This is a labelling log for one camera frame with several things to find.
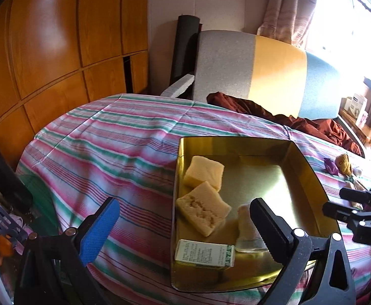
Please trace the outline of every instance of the sponge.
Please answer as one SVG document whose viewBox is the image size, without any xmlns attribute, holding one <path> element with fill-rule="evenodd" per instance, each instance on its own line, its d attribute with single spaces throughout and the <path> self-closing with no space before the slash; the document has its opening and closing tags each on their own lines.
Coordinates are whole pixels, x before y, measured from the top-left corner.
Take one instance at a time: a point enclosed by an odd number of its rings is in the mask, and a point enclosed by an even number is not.
<svg viewBox="0 0 371 305">
<path fill-rule="evenodd" d="M 183 182 L 184 185 L 195 188 L 204 181 L 208 181 L 216 191 L 220 191 L 223 172 L 224 166 L 221 163 L 202 156 L 193 156 Z"/>
<path fill-rule="evenodd" d="M 205 237 L 225 220 L 231 210 L 207 181 L 177 199 L 176 206 L 189 223 Z"/>
</svg>

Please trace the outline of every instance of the silver bolt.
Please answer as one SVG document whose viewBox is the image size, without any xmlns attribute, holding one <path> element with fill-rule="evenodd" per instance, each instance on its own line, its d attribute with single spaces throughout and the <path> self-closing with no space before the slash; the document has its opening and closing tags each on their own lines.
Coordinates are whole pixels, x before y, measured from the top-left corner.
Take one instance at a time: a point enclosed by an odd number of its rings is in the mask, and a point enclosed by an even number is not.
<svg viewBox="0 0 371 305">
<path fill-rule="evenodd" d="M 66 236 L 74 236 L 77 233 L 77 229 L 74 227 L 70 227 L 64 233 L 66 234 Z"/>
<path fill-rule="evenodd" d="M 301 228 L 296 228 L 294 229 L 294 235 L 303 237 L 305 235 L 305 231 L 303 231 Z"/>
<path fill-rule="evenodd" d="M 336 240 L 336 241 L 340 241 L 340 240 L 342 240 L 342 236 L 341 235 L 339 235 L 338 233 L 333 233 L 332 234 L 332 238 L 334 239 L 334 240 Z"/>
<path fill-rule="evenodd" d="M 37 238 L 37 233 L 36 232 L 32 232 L 30 235 L 29 235 L 29 239 L 36 239 Z"/>
</svg>

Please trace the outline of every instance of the gold tray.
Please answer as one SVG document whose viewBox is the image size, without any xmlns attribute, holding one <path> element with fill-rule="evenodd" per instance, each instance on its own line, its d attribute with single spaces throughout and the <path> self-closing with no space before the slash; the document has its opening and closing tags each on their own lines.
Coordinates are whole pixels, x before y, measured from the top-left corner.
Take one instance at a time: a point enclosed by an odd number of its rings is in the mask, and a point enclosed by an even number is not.
<svg viewBox="0 0 371 305">
<path fill-rule="evenodd" d="M 232 210 L 223 225 L 202 236 L 175 209 L 175 200 L 191 191 L 183 176 L 193 156 L 225 165 L 219 194 Z M 173 195 L 171 285 L 183 292 L 229 292 L 272 283 L 282 266 L 269 252 L 236 252 L 234 267 L 226 270 L 184 266 L 174 261 L 179 239 L 235 244 L 239 235 L 238 207 L 262 197 L 292 228 L 311 236 L 340 233 L 336 220 L 322 213 L 328 197 L 311 166 L 292 141 L 245 136 L 199 136 L 180 140 Z M 314 265 L 309 262 L 307 268 Z"/>
</svg>

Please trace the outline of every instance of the reddish-brown cloth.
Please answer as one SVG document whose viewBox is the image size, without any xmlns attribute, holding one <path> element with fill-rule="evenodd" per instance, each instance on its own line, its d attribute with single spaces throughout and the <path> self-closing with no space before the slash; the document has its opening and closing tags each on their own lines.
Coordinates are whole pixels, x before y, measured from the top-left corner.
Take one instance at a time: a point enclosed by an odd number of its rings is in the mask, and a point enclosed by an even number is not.
<svg viewBox="0 0 371 305">
<path fill-rule="evenodd" d="M 339 145 L 354 154 L 361 155 L 359 146 L 349 137 L 346 131 L 332 119 L 309 120 L 293 116 L 275 115 L 248 99 L 240 99 L 221 92 L 211 93 L 206 97 L 209 104 L 220 106 L 245 115 L 256 116 L 274 123 L 288 126 L 305 134 Z"/>
</svg>

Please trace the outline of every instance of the wooden cabinet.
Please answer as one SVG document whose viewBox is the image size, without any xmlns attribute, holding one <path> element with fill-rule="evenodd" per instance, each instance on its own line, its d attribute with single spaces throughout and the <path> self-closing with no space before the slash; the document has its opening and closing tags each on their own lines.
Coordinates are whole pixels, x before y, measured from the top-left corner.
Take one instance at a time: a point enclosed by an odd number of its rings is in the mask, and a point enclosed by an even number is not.
<svg viewBox="0 0 371 305">
<path fill-rule="evenodd" d="M 147 0 L 5 0 L 1 152 L 15 167 L 42 127 L 88 101 L 127 92 L 125 79 L 143 92 L 147 74 Z"/>
</svg>

